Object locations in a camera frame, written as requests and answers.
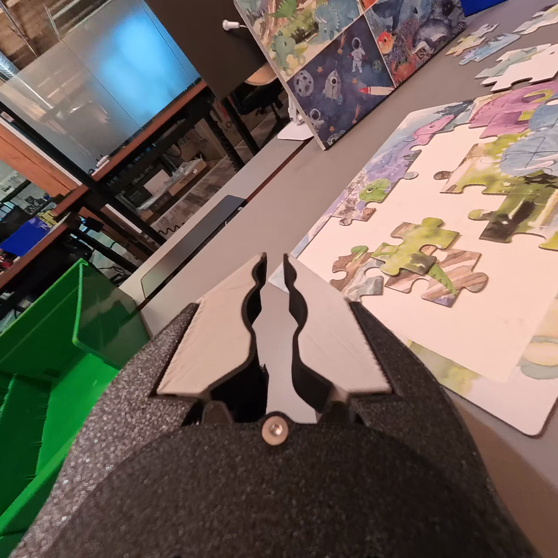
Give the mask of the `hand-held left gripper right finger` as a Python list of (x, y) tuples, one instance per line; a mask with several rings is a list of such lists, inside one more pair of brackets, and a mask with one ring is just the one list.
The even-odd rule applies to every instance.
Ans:
[(295, 393), (315, 411), (317, 421), (343, 412), (347, 422), (365, 424), (352, 400), (391, 394), (391, 385), (350, 301), (291, 255), (283, 256), (283, 275), (296, 322), (291, 360)]

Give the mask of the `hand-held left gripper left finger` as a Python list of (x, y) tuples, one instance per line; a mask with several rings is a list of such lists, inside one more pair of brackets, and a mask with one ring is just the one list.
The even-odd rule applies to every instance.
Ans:
[(264, 377), (253, 325), (262, 311), (267, 255), (261, 252), (197, 301), (156, 393), (233, 401)]

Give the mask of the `brown grey puzzle piece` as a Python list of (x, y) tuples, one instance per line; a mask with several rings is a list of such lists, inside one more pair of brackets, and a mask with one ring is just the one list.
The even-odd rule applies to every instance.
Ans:
[(345, 272), (345, 277), (333, 278), (329, 283), (351, 302), (360, 303), (365, 296), (382, 296), (384, 276), (368, 276), (367, 273), (383, 264), (371, 255), (367, 246), (352, 247), (348, 255), (340, 256), (332, 265), (333, 273)]

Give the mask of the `dinosaur puzzle tray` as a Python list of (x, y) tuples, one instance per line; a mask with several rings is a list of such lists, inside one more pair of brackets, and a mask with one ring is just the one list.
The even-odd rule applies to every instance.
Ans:
[(423, 247), (443, 260), (448, 249), (481, 254), (474, 270), (489, 277), (477, 293), (462, 290), (447, 308), (421, 298), (428, 281), (418, 280), (409, 294), (388, 289), (393, 277), (383, 275), (382, 296), (365, 296), (361, 303), (393, 330), (422, 359), (444, 386), (527, 436), (542, 433), (557, 405), (557, 251), (541, 249), (543, 238), (516, 234), (510, 243), (481, 240), (486, 222), (468, 218), (472, 210), (497, 209), (502, 195), (486, 195), (469, 186), (460, 194), (440, 192), (438, 171), (457, 168), (481, 139), (481, 128), (467, 124), (436, 134), (419, 144), (421, 154), (368, 221), (349, 226), (320, 217), (293, 249), (292, 256), (327, 283), (344, 278), (333, 263), (352, 247), (370, 253), (382, 243), (398, 245), (394, 229), (424, 218), (443, 220), (442, 228), (459, 237), (446, 249)]

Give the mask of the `green grass puzzle piece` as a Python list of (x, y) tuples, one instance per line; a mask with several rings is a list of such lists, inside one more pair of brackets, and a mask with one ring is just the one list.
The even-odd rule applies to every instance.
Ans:
[(431, 217), (424, 218), (420, 224), (404, 222), (391, 233), (391, 237), (401, 239), (401, 243), (382, 243), (371, 257), (382, 262), (380, 270), (389, 276), (396, 276), (401, 271), (425, 275), (436, 262), (436, 257), (426, 254), (422, 248), (449, 248), (460, 235), (457, 231), (442, 228), (442, 225), (443, 220)]

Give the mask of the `green and brown puzzle piece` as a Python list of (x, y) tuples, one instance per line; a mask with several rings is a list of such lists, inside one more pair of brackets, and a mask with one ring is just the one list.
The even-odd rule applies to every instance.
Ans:
[(430, 303), (451, 308), (462, 290), (471, 293), (482, 291), (489, 277), (474, 270), (481, 254), (462, 249), (448, 249), (443, 260), (436, 260), (424, 275), (412, 271), (401, 271), (389, 278), (385, 287), (409, 294), (418, 280), (428, 281), (428, 288), (421, 298)]

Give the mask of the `green dinosaur head puzzle piece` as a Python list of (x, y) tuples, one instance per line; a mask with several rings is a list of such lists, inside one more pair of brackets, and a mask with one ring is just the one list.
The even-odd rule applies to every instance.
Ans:
[(322, 217), (337, 218), (342, 226), (349, 226), (353, 221), (368, 221), (376, 211), (376, 206), (371, 204), (383, 202), (397, 182), (399, 179), (394, 182), (388, 178), (368, 180), (366, 172), (360, 171)]

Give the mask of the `blue purple puzzle piece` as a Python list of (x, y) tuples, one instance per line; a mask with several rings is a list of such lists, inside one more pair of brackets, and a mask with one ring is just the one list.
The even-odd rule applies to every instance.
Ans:
[(403, 139), (395, 143), (368, 162), (366, 165), (367, 182), (387, 179), (391, 184), (395, 184), (403, 178), (421, 152), (422, 149), (413, 139), (410, 141)]

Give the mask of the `group of assembled puzzle pieces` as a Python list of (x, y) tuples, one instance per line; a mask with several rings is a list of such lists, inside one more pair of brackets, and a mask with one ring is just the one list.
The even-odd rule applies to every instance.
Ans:
[(464, 103), (462, 122), (489, 141), (474, 144), (455, 170), (436, 172), (440, 192), (481, 186), (483, 194), (504, 196), (495, 210), (469, 213), (486, 222), (479, 238), (510, 243), (532, 234), (543, 238), (541, 249), (557, 251), (557, 79)]

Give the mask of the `pile of puzzle pieces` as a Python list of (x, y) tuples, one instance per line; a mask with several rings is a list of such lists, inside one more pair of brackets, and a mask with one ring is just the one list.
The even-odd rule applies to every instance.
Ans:
[[(553, 31), (553, 42), (517, 47), (518, 42), (540, 31)], [(500, 22), (487, 22), (467, 32), (448, 49), (446, 56), (460, 66), (480, 64), (491, 56), (491, 66), (478, 72), (475, 80), (491, 93), (511, 89), (516, 84), (534, 85), (557, 77), (557, 3), (538, 8), (532, 16), (510, 32), (502, 32)]]

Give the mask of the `black flat pad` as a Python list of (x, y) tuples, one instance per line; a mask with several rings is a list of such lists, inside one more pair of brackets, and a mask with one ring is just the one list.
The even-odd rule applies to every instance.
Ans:
[(145, 300), (155, 296), (246, 204), (246, 199), (233, 195), (221, 199), (142, 277)]

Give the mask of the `green plastic bin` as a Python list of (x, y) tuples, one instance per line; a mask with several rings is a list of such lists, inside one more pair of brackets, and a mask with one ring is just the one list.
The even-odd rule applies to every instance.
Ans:
[(1, 333), (1, 557), (35, 520), (101, 394), (148, 341), (134, 299), (84, 260)]

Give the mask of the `pink dinosaur head puzzle piece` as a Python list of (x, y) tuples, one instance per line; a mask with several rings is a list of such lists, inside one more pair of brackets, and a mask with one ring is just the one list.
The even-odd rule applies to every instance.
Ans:
[(447, 103), (409, 113), (394, 130), (398, 140), (408, 146), (427, 144), (438, 133), (452, 131), (471, 117), (472, 99)]

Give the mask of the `colourful puzzle box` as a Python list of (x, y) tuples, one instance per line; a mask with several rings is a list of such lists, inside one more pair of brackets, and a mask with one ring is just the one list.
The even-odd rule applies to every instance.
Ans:
[(465, 28), (460, 1), (234, 1), (323, 150)]

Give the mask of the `frosted glass partition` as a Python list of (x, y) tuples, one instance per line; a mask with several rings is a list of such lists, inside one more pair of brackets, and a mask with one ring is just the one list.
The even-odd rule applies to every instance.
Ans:
[(1, 84), (1, 102), (89, 171), (199, 80), (145, 1), (108, 1)]

